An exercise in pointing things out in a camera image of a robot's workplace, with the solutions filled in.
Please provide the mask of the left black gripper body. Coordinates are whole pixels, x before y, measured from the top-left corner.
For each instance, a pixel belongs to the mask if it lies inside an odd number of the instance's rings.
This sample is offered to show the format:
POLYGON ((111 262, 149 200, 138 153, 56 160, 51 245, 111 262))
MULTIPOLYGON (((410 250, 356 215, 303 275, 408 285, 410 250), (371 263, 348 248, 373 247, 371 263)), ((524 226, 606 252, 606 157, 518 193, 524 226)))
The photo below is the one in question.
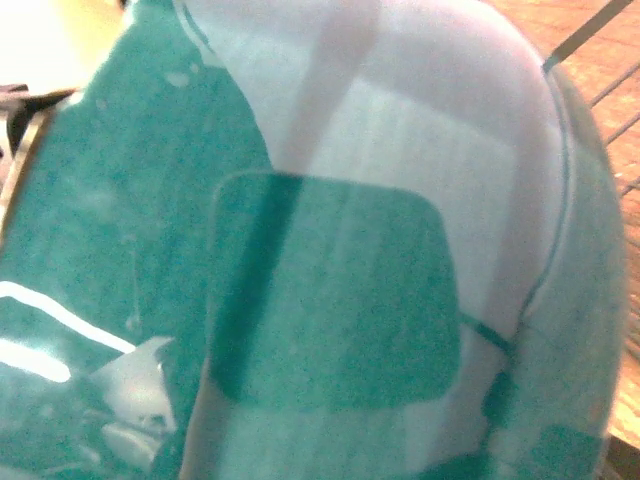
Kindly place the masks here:
POLYGON ((1 86, 1 111, 6 114, 7 139, 13 155, 35 113, 54 103, 54 93, 32 94, 26 84, 1 86))

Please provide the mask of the cream and teal bowl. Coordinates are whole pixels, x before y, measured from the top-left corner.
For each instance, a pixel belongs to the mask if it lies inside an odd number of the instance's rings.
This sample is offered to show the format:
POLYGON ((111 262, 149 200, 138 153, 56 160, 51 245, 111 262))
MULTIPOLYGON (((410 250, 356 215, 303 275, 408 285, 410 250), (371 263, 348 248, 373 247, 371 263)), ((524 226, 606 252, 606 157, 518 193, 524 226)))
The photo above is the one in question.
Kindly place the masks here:
POLYGON ((5 479, 592 479, 624 231, 481 1, 134 1, 1 193, 5 479))

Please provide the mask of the black wire dish rack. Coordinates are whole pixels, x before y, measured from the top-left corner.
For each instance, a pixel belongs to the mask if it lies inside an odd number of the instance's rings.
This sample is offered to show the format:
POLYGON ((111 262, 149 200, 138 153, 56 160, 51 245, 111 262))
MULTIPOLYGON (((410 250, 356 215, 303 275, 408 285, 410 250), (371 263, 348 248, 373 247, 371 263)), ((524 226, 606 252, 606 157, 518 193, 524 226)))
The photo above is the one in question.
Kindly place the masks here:
POLYGON ((639 3, 602 1, 543 63, 564 69, 596 118, 620 198, 639 201, 639 3))

